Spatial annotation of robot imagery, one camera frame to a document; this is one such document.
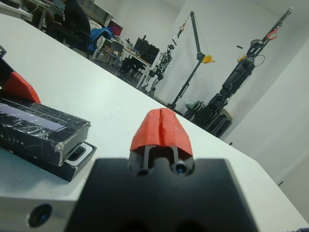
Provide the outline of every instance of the blue jacket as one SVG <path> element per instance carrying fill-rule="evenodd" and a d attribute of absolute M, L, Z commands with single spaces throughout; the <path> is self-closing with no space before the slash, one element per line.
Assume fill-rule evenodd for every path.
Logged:
<path fill-rule="evenodd" d="M 104 36 L 106 39 L 112 38 L 112 32 L 110 28 L 93 28 L 91 30 L 91 40 L 89 43 L 89 51 L 94 52 L 97 49 L 97 40 L 100 38 L 100 36 Z"/>

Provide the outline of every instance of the white table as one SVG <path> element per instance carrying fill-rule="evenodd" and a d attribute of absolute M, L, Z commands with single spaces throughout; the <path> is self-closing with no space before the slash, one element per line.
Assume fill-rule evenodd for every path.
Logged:
<path fill-rule="evenodd" d="M 110 40 L 107 40 L 109 42 L 117 42 L 117 43 L 120 43 L 121 45 L 124 46 L 123 43 L 117 41 L 116 39 L 112 38 Z M 146 65 L 146 68 L 145 68 L 145 71 L 143 72 L 139 82 L 137 83 L 136 85 L 136 88 L 139 88 L 139 86 L 141 84 L 144 84 L 146 82 L 146 74 L 148 73 L 150 67 L 151 67 L 151 64 L 148 63 L 147 61 L 143 60 L 142 58 L 140 58 L 138 55 L 136 55 L 136 53 L 132 52 L 130 49 L 128 49 L 127 47 L 124 47 L 124 51 L 127 52 L 129 54 L 129 57 L 134 57 L 135 59 L 137 59 L 138 61 L 140 61 L 141 63 L 143 63 L 144 65 Z"/>
<path fill-rule="evenodd" d="M 21 8 L 17 9 L 7 4 L 4 4 L 2 1 L 0 1 L 0 14 L 9 15 L 16 18 L 22 18 L 28 21 L 32 20 L 32 14 L 28 13 L 27 11 L 24 11 Z"/>
<path fill-rule="evenodd" d="M 98 147 L 93 160 L 129 156 L 145 115 L 161 104 L 20 19 L 0 15 L 0 31 L 0 44 L 7 50 L 4 59 L 35 88 L 43 104 L 91 121 L 87 141 Z M 195 158 L 230 161 L 260 231 L 308 227 L 256 161 L 177 118 Z M 0 196 L 76 200 L 92 163 L 68 183 L 1 149 Z"/>

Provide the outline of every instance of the humanoid robot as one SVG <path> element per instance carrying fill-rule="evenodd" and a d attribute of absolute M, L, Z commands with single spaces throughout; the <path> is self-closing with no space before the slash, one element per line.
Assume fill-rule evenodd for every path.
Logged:
<path fill-rule="evenodd" d="M 154 80 L 151 89 L 148 93 L 150 97 L 154 96 L 155 86 L 163 79 L 166 68 L 168 67 L 169 63 L 173 60 L 173 57 L 171 56 L 172 50 L 174 50 L 174 45 L 170 44 L 166 52 L 161 52 L 160 59 L 155 65 L 155 68 L 149 71 L 149 75 L 147 76 L 146 82 L 141 86 L 141 91 L 146 92 L 146 87 L 148 86 L 150 79 L 157 75 L 157 78 Z"/>

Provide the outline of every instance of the robot leg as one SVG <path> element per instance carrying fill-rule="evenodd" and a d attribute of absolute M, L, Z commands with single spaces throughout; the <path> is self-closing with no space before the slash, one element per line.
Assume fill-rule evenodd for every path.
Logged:
<path fill-rule="evenodd" d="M 160 73 L 158 74 L 158 77 L 154 80 L 152 86 L 151 86 L 151 90 L 149 91 L 149 97 L 153 98 L 154 97 L 154 92 L 155 92 L 155 86 L 159 83 L 159 81 L 161 81 L 163 79 L 163 74 Z"/>
<path fill-rule="evenodd" d="M 139 89 L 141 92 L 145 92 L 146 91 L 146 87 L 148 86 L 148 83 L 150 81 L 151 78 L 155 77 L 155 71 L 154 70 L 150 70 L 149 74 L 147 76 L 146 82 L 143 85 L 140 85 Z"/>

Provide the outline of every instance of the screw hole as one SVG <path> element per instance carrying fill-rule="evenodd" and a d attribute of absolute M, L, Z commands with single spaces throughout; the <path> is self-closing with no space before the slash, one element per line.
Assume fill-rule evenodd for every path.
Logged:
<path fill-rule="evenodd" d="M 121 230 L 121 232 L 148 232 L 147 227 L 138 221 L 127 223 Z"/>
<path fill-rule="evenodd" d="M 206 232 L 206 230 L 195 221 L 186 221 L 177 227 L 176 232 Z"/>
<path fill-rule="evenodd" d="M 140 170 L 137 173 L 137 176 L 146 176 L 148 173 L 149 173 L 148 170 Z"/>
<path fill-rule="evenodd" d="M 49 204 L 42 204 L 32 210 L 28 218 L 30 227 L 39 227 L 48 221 L 52 214 L 52 207 Z"/>
<path fill-rule="evenodd" d="M 179 174 L 184 174 L 187 172 L 187 167 L 183 163 L 176 164 L 176 172 Z"/>

